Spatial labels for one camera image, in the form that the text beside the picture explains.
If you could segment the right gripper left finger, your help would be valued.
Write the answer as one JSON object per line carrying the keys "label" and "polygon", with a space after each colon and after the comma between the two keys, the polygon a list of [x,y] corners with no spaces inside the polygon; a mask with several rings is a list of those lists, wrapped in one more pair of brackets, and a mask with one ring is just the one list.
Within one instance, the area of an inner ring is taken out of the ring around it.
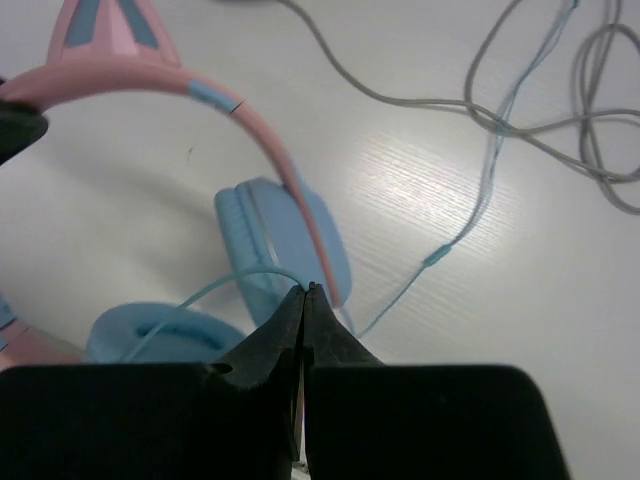
{"label": "right gripper left finger", "polygon": [[301,449],[304,291],[213,363],[1,375],[5,479],[287,479]]}

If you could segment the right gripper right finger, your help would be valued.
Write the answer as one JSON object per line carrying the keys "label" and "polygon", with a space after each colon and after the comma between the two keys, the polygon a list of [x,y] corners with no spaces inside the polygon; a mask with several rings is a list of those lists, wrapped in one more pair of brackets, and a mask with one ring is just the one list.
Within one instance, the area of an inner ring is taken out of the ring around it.
{"label": "right gripper right finger", "polygon": [[386,365],[305,298],[306,455],[315,479],[566,479],[546,403],[508,365]]}

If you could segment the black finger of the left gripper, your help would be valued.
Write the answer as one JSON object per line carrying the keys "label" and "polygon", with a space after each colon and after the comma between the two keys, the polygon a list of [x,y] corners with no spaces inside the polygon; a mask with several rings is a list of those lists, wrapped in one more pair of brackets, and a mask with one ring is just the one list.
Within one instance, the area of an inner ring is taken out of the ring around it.
{"label": "black finger of the left gripper", "polygon": [[33,107],[1,100],[0,163],[4,165],[35,144],[48,128],[48,119]]}

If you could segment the pink blue cat-ear headphones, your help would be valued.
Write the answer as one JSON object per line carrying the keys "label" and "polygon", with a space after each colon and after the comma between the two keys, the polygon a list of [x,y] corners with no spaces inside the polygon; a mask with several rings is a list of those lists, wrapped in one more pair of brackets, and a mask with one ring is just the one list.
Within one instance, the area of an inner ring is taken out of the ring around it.
{"label": "pink blue cat-ear headphones", "polygon": [[[303,23],[271,2],[157,7],[183,64],[257,109],[343,218],[352,97]],[[181,302],[228,271],[214,195],[272,174],[238,126],[142,92],[60,105],[48,119],[45,137],[1,169],[1,291],[22,319],[83,346],[108,308]]]}

